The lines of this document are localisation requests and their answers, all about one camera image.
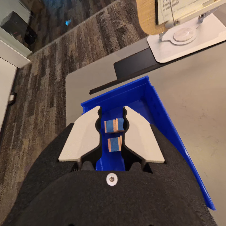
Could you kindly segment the black storage box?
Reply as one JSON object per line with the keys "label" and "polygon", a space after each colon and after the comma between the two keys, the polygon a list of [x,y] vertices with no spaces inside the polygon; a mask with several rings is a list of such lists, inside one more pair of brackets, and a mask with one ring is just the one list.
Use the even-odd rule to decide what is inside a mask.
{"label": "black storage box", "polygon": [[14,11],[2,20],[0,27],[29,50],[38,37],[36,32]]}

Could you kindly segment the blue plastic bin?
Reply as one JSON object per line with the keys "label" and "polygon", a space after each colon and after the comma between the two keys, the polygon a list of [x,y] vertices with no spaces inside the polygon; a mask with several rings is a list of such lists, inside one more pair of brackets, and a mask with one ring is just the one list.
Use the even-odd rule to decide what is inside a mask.
{"label": "blue plastic bin", "polygon": [[81,106],[83,113],[88,112],[96,106],[102,107],[102,113],[115,108],[122,108],[123,106],[129,106],[140,113],[150,124],[154,124],[181,153],[196,177],[207,207],[216,210],[190,155],[157,94],[156,89],[151,85],[148,76],[118,86],[115,89],[81,103]]}

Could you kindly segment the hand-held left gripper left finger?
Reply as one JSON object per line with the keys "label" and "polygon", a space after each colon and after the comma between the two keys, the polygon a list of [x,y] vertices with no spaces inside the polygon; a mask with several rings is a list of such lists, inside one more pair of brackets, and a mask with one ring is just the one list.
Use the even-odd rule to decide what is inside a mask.
{"label": "hand-held left gripper left finger", "polygon": [[102,156],[101,107],[79,117],[58,158],[59,162],[97,162]]}

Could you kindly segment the small black labelled device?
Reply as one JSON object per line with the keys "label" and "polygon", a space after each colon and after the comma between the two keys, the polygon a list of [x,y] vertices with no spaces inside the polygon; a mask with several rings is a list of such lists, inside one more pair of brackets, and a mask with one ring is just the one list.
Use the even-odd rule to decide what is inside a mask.
{"label": "small black labelled device", "polygon": [[16,98],[17,98],[17,93],[16,93],[16,92],[12,92],[12,93],[9,95],[8,105],[9,105],[9,106],[14,105],[15,102],[16,102]]}

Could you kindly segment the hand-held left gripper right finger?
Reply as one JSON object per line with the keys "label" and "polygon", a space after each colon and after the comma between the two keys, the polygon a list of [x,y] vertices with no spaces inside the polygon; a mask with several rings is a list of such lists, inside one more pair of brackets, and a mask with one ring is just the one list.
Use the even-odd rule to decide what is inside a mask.
{"label": "hand-held left gripper right finger", "polygon": [[150,123],[129,106],[123,107],[122,154],[148,163],[164,163],[165,159],[154,136]]}

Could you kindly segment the cluster of wooden cubes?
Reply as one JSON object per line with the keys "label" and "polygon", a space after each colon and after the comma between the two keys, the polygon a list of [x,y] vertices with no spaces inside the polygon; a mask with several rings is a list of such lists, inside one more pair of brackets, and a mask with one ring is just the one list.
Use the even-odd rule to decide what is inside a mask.
{"label": "cluster of wooden cubes", "polygon": [[[113,120],[104,121],[104,131],[107,134],[124,132],[123,128],[124,119],[116,118]],[[108,150],[109,152],[118,152],[122,148],[122,135],[119,137],[108,138]]]}

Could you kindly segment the wooden document stand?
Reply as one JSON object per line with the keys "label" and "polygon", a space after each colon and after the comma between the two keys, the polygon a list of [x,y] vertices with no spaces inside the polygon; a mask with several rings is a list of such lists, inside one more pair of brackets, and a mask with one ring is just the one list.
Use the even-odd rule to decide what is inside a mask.
{"label": "wooden document stand", "polygon": [[155,0],[136,0],[141,29],[159,63],[166,63],[226,40],[226,26],[213,14],[216,8],[204,8],[179,19],[156,24]]}

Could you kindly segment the printed instruction sheet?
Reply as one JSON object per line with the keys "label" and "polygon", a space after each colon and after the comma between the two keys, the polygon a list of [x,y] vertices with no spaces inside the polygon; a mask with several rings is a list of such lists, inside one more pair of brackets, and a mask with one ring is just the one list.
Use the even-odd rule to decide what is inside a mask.
{"label": "printed instruction sheet", "polygon": [[225,0],[155,0],[156,24],[173,21],[204,8],[216,8]]}

